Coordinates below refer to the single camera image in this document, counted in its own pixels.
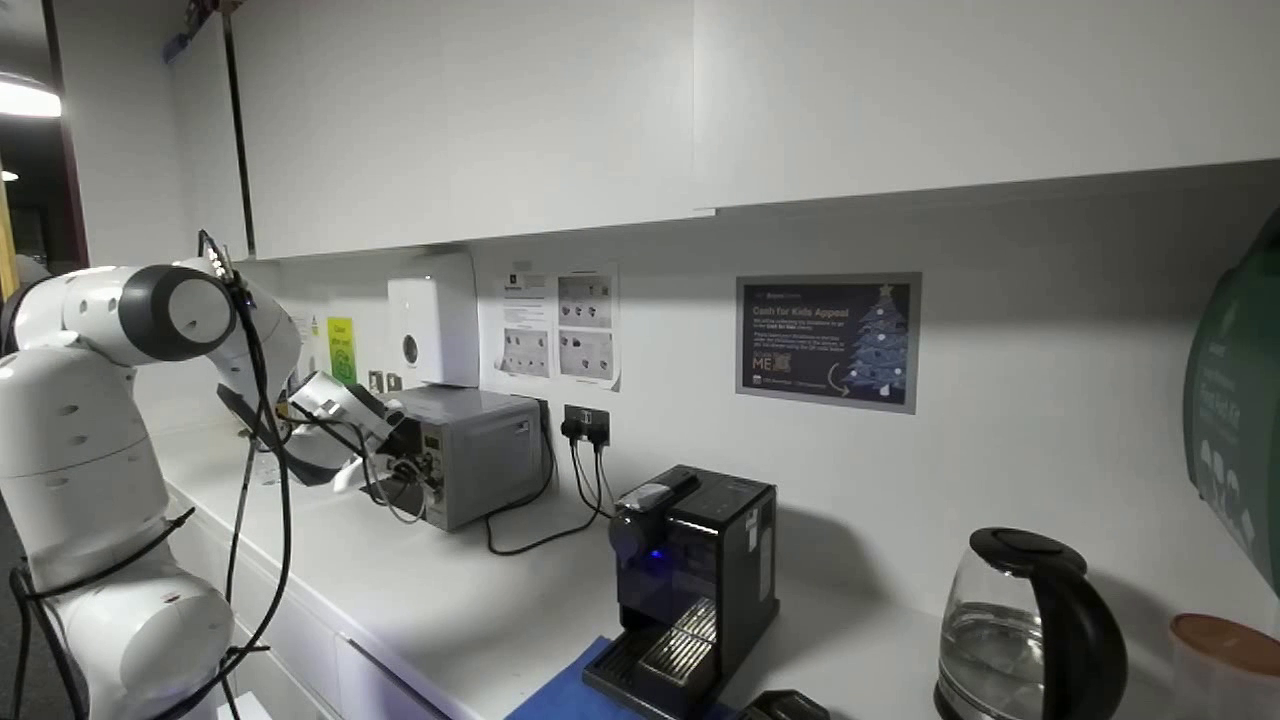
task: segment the framed sign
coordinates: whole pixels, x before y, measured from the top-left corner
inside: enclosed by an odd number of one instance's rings
[[[920,275],[739,281],[739,390],[916,409]]]

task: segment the glass kettle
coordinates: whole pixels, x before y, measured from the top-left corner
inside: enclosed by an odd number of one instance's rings
[[[1127,656],[1085,556],[1020,528],[981,528],[955,566],[937,708],[942,720],[1108,720]]]

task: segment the kettle lid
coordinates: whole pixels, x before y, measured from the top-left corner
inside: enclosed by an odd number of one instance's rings
[[[967,548],[989,558],[997,570],[1012,577],[1085,577],[1085,556],[1069,543],[1020,528],[981,528],[967,535]]]

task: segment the kettle handle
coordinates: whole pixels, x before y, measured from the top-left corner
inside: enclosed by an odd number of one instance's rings
[[[1045,720],[1108,720],[1127,682],[1116,616],[1074,570],[1033,581],[1045,616]]]

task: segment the blue mat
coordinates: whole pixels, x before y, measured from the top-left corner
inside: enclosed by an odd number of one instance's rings
[[[640,710],[584,681],[587,663],[608,647],[595,639],[558,676],[532,692],[510,720],[635,720]]]

